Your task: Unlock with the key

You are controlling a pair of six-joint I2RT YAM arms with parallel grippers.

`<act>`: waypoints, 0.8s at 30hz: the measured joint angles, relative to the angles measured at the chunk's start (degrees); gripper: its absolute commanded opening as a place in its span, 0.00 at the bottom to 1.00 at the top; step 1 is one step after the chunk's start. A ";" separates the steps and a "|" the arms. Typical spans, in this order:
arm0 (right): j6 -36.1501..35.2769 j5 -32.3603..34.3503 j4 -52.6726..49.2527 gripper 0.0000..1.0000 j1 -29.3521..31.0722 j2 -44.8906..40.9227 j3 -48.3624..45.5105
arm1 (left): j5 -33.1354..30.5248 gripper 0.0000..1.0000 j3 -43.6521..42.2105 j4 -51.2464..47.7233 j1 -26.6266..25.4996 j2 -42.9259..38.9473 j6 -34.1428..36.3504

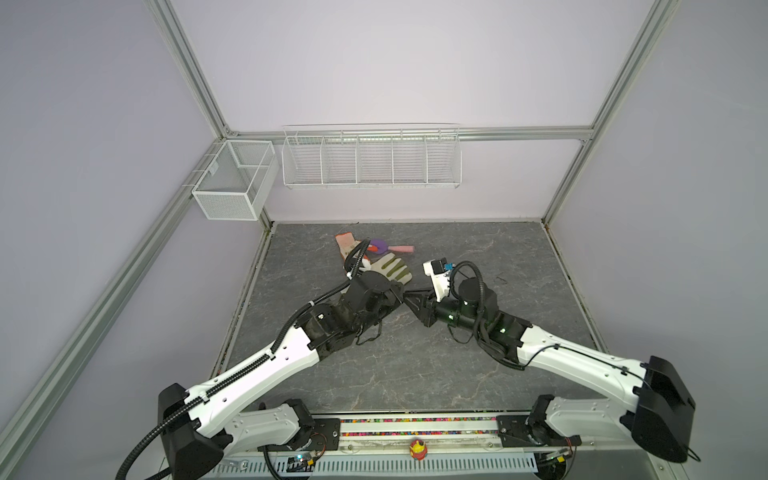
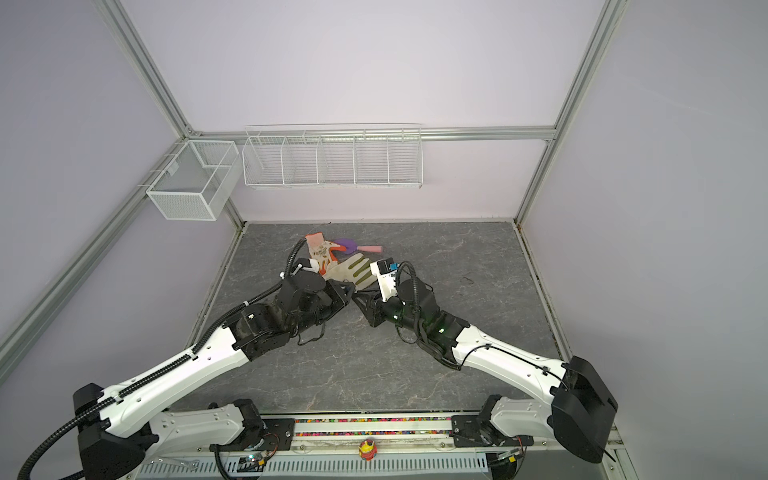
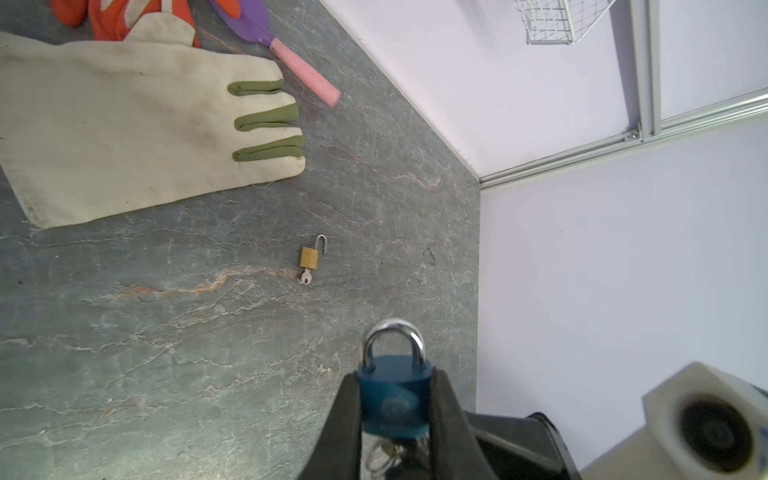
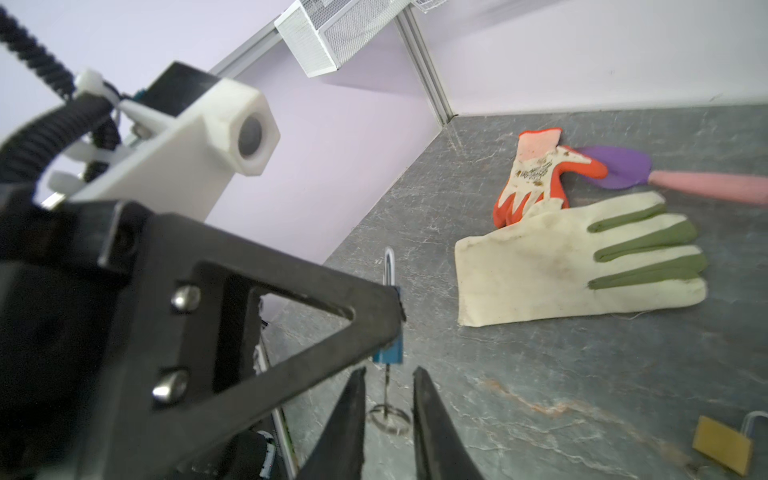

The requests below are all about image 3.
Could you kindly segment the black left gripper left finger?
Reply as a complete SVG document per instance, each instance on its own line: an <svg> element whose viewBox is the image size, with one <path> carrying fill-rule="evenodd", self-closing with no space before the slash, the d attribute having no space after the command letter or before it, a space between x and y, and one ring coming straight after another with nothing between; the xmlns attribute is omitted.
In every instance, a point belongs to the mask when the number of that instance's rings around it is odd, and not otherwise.
<svg viewBox="0 0 768 480"><path fill-rule="evenodd" d="M344 376L308 462L298 478L358 480L361 470L362 406L355 373Z"/></svg>

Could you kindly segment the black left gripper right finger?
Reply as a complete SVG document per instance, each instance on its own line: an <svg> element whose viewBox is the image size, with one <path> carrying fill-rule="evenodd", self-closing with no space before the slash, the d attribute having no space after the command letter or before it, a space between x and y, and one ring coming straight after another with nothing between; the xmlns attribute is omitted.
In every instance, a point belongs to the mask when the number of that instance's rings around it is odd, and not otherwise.
<svg viewBox="0 0 768 480"><path fill-rule="evenodd" d="M496 479L445 371L430 381L429 450L433 479Z"/></svg>

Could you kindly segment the brass padlock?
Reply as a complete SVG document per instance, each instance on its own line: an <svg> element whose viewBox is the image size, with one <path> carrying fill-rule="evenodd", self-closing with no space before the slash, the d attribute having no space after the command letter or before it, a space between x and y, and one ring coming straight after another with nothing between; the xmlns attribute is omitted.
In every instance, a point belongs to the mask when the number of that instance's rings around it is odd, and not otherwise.
<svg viewBox="0 0 768 480"><path fill-rule="evenodd" d="M299 266L304 270L316 270L320 255L327 252L327 244L327 237L324 234L319 234L313 247L302 248Z"/></svg>

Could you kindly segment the small blue padlock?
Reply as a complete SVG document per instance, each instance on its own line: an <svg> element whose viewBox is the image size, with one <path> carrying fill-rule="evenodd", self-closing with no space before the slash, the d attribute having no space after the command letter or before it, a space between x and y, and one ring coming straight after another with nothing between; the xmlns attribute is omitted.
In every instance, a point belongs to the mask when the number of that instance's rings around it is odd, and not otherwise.
<svg viewBox="0 0 768 480"><path fill-rule="evenodd" d="M389 333L406 338L411 353L375 355L376 341ZM393 441L426 435L432 371L421 333L413 324L399 318L375 324L364 337L357 371L363 431Z"/></svg>

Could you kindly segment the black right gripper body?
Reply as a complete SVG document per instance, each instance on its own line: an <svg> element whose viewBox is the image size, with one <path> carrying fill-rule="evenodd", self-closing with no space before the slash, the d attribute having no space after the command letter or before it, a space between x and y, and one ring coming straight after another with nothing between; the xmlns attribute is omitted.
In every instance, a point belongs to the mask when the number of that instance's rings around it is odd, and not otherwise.
<svg viewBox="0 0 768 480"><path fill-rule="evenodd" d="M467 412L466 417L499 479L581 478L563 437L545 414L512 418Z"/></svg>

